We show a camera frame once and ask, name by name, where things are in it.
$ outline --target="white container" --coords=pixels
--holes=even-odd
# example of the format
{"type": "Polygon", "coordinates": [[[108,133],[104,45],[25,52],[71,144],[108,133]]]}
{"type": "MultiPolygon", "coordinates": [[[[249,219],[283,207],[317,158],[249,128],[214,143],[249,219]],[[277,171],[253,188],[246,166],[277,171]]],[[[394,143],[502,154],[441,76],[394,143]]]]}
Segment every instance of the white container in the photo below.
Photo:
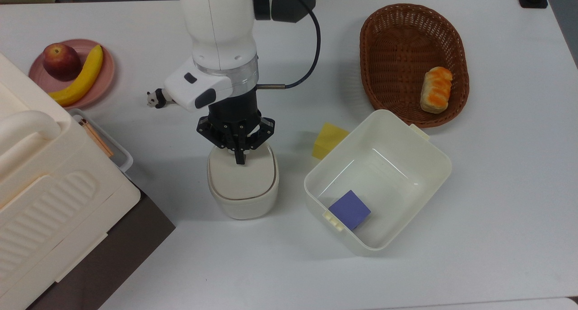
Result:
{"type": "Polygon", "coordinates": [[[377,110],[305,177],[309,211],[353,253],[385,248],[452,172],[452,162],[415,125],[377,110]],[[328,208],[352,190],[371,214],[349,230],[328,208]]]}
{"type": "Polygon", "coordinates": [[[107,237],[140,191],[2,54],[0,102],[0,309],[24,309],[107,237]]]}

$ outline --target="black cable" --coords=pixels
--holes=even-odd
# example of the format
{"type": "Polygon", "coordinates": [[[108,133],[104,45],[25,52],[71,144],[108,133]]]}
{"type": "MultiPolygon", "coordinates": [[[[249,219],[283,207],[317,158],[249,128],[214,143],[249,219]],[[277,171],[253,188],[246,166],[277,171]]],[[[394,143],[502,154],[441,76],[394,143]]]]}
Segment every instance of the black cable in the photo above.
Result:
{"type": "Polygon", "coordinates": [[[309,78],[309,76],[311,75],[311,73],[313,72],[313,70],[315,69],[315,67],[317,65],[317,61],[319,60],[319,53],[321,51],[321,46],[322,46],[322,31],[319,28],[319,22],[315,16],[315,14],[311,10],[311,8],[309,8],[309,6],[303,0],[297,0],[297,1],[299,3],[301,3],[301,5],[303,5],[305,10],[307,10],[308,14],[311,16],[311,20],[313,20],[313,23],[315,24],[315,31],[317,33],[317,47],[316,47],[316,51],[315,51],[315,58],[313,59],[313,64],[311,65],[311,68],[309,69],[309,71],[301,79],[293,82],[292,84],[258,84],[256,86],[257,89],[259,89],[259,88],[270,88],[270,89],[271,88],[279,88],[279,89],[293,88],[293,87],[301,84],[307,78],[309,78]]]}

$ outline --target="pink plate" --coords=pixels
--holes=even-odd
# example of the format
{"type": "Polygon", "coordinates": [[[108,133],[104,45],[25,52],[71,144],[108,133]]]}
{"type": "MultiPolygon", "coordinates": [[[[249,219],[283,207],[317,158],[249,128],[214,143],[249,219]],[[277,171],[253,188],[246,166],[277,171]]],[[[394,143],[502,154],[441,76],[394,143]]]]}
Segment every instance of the pink plate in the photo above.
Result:
{"type": "MultiPolygon", "coordinates": [[[[70,39],[62,43],[74,48],[78,53],[82,63],[86,61],[86,57],[89,55],[90,50],[96,45],[99,45],[99,43],[88,39],[70,39]]],[[[104,46],[102,47],[104,53],[103,65],[97,80],[93,84],[93,87],[90,88],[89,92],[87,92],[84,97],[78,100],[78,102],[75,102],[70,106],[66,106],[64,109],[68,110],[72,108],[83,108],[107,94],[107,90],[114,77],[114,61],[109,51],[107,51],[104,46]]],[[[30,67],[28,77],[30,77],[35,82],[35,84],[38,84],[38,86],[45,92],[55,92],[62,90],[70,86],[73,81],[71,80],[62,82],[50,76],[42,66],[42,55],[38,55],[33,65],[30,67]]]]}

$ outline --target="purple block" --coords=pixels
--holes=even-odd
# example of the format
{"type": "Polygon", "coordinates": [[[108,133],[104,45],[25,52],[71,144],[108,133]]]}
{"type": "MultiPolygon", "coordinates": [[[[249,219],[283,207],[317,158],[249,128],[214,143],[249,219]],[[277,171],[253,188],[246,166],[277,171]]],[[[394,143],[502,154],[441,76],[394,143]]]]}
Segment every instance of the purple block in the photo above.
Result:
{"type": "Polygon", "coordinates": [[[329,211],[345,224],[349,230],[355,229],[371,213],[361,199],[351,190],[333,203],[329,207],[329,211]]]}

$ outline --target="white lidded container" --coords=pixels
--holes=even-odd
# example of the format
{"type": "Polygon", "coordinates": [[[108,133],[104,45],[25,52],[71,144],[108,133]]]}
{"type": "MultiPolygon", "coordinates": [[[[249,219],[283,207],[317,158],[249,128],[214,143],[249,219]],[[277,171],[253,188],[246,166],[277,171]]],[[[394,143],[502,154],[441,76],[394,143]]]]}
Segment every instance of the white lidded container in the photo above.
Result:
{"type": "Polygon", "coordinates": [[[140,191],[2,54],[0,102],[0,309],[24,309],[106,238],[140,191]]]}

